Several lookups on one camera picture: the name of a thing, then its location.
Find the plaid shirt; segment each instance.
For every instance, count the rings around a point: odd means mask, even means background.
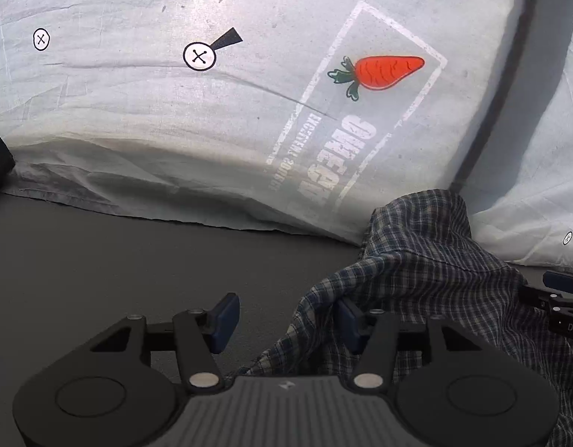
[[[300,301],[286,335],[241,375],[340,375],[359,356],[336,333],[331,305],[348,295],[402,321],[443,315],[546,378],[560,398],[548,446],[573,447],[573,340],[548,331],[545,313],[518,301],[526,279],[471,239],[463,199],[430,190],[374,211],[359,259],[315,285]],[[420,367],[420,354],[400,352],[394,382]]]

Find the carrot leaves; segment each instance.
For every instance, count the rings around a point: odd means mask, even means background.
[[[347,89],[347,97],[353,99],[354,101],[359,100],[359,82],[357,82],[357,77],[355,76],[355,68],[353,62],[348,57],[344,57],[340,63],[345,70],[334,69],[329,71],[328,77],[334,80],[335,84],[345,84],[350,82],[351,85]]]
[[[347,89],[347,97],[353,99],[355,102],[359,100],[359,83],[353,82]]]
[[[334,69],[327,74],[328,77],[334,79],[335,84],[344,84],[346,82],[352,82],[353,80],[355,80],[354,74],[351,74],[350,72],[343,71],[340,69]]]

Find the white button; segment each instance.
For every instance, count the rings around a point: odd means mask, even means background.
[[[191,375],[189,382],[197,388],[210,388],[218,384],[220,378],[214,373],[196,373]]]
[[[190,69],[208,70],[216,63],[216,52],[206,43],[192,42],[183,51],[183,61]]]
[[[44,50],[49,46],[50,35],[44,28],[37,28],[34,31],[34,48],[36,50]]]
[[[359,388],[378,388],[382,386],[384,379],[374,373],[361,373],[353,381]]]

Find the carrot graphic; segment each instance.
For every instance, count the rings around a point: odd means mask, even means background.
[[[353,67],[351,59],[344,57],[341,65],[345,70],[334,69],[328,74],[335,84],[352,82],[347,89],[347,97],[359,100],[359,85],[372,91],[381,91],[396,85],[405,77],[425,65],[421,57],[378,55],[365,57]]]

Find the gray floor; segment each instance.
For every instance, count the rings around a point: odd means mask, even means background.
[[[218,357],[230,371],[271,346],[301,296],[355,261],[328,239],[100,215],[0,195],[0,447],[21,447],[11,401],[21,383],[130,313],[168,321],[241,297]],[[541,271],[521,268],[532,283]],[[153,366],[178,381],[172,354]]]

